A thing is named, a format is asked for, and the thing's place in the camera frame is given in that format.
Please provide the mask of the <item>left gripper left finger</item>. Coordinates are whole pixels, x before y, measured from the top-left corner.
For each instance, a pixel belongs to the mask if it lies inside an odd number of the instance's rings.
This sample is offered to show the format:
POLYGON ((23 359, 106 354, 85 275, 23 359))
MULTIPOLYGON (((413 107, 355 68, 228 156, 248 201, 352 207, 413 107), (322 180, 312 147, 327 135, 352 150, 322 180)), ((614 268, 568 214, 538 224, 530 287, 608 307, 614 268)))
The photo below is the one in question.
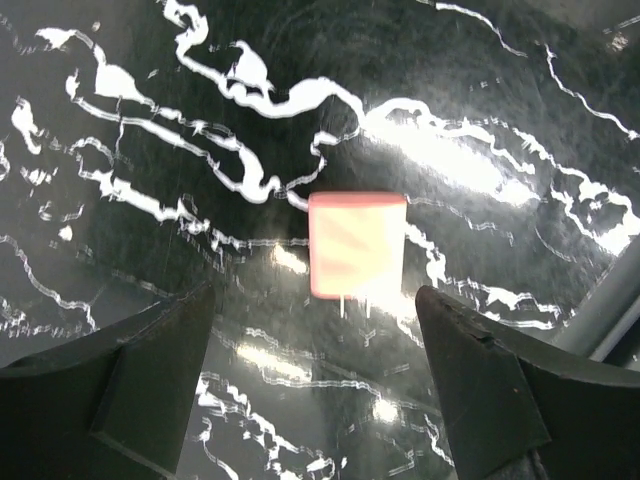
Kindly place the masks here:
POLYGON ((2 478, 175 478, 214 307, 204 283, 3 367, 2 478))

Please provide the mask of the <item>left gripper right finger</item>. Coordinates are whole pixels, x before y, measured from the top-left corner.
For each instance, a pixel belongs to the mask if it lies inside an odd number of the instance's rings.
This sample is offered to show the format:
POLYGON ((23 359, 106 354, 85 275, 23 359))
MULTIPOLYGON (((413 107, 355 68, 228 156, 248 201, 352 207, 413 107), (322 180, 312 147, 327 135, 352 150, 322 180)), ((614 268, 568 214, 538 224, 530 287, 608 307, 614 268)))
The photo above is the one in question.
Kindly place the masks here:
POLYGON ((430 286, 415 306, 458 478, 638 478, 638 372, 560 350, 430 286))

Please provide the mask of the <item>pink plug adapter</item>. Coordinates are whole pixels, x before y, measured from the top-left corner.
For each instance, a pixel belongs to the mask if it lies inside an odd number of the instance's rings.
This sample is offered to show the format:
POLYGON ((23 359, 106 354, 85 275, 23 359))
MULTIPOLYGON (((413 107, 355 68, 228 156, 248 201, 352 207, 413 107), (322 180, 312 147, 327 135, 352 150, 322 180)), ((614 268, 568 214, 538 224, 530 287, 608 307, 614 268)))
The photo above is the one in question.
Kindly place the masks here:
POLYGON ((394 192, 324 191, 308 202, 310 290, 319 299, 374 300, 401 291, 406 197, 394 192))

